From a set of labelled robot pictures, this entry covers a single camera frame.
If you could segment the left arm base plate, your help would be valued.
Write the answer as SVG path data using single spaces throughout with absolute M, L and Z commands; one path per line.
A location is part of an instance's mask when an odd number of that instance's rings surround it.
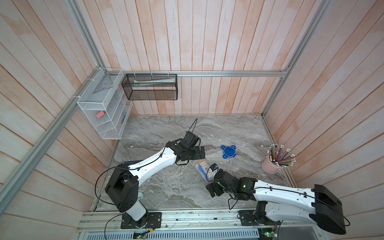
M 149 212 L 146 213 L 139 221 L 135 221 L 127 213 L 123 213 L 121 229 L 144 230 L 157 229 L 161 227 L 162 213 Z

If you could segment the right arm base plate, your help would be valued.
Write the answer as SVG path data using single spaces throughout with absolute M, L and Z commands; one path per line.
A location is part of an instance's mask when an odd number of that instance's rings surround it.
M 241 221 L 242 226 L 277 226 L 281 221 L 272 221 L 267 217 L 266 206 L 267 201 L 257 202 L 255 210 L 238 211 L 237 218 Z

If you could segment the clear plastic container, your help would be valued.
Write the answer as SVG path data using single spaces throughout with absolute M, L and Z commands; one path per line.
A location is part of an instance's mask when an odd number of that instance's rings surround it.
M 206 181 L 213 181 L 214 180 L 214 174 L 212 170 L 210 169 L 210 166 L 206 163 L 204 160 L 199 160 L 195 164 L 195 168 L 198 171 L 198 173 L 204 178 Z

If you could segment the blue container lid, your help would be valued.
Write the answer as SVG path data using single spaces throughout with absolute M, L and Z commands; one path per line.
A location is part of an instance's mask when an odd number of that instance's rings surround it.
M 235 145 L 231 146 L 221 146 L 221 149 L 223 151 L 223 159 L 229 159 L 229 158 L 234 158 L 237 156 L 237 147 Z

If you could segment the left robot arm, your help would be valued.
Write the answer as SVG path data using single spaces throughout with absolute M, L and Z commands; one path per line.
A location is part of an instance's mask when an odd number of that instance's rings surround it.
M 148 216 L 147 209 L 138 200 L 139 187 L 152 175 L 162 169 L 190 160 L 203 160 L 205 148 L 201 139 L 187 131 L 182 139 L 169 141 L 153 156 L 133 165 L 120 164 L 114 171 L 105 187 L 105 192 L 119 212 L 131 217 L 135 222 L 142 222 Z

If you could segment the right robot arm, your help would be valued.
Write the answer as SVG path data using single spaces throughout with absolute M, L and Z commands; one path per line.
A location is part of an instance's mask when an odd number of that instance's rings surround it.
M 211 197 L 224 193 L 230 199 L 255 201 L 257 223 L 267 225 L 283 221 L 309 222 L 336 235 L 345 235 L 350 222 L 343 214 L 343 204 L 329 189 L 315 185 L 312 189 L 290 188 L 254 178 L 236 178 L 222 169 L 208 169 L 203 177 Z

